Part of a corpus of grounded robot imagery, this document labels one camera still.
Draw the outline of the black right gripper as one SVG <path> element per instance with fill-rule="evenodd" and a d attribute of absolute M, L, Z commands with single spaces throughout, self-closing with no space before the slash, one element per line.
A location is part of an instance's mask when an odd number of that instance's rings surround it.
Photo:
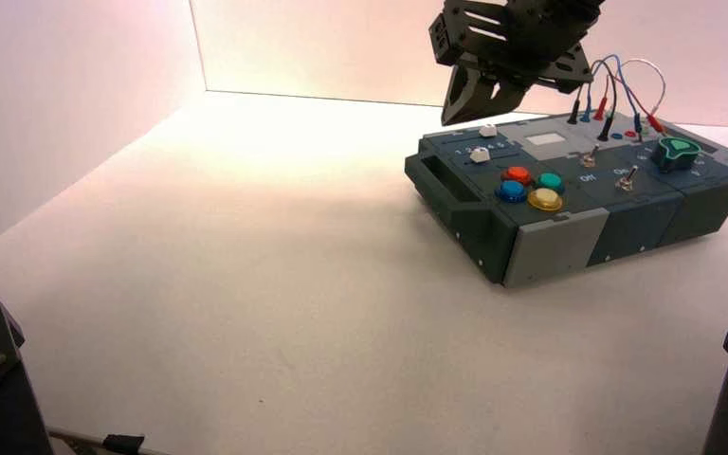
<path fill-rule="evenodd" d="M 516 110 L 531 85 L 571 93 L 592 80 L 582 40 L 600 1 L 445 1 L 428 27 L 437 64 L 453 67 L 443 126 Z"/>

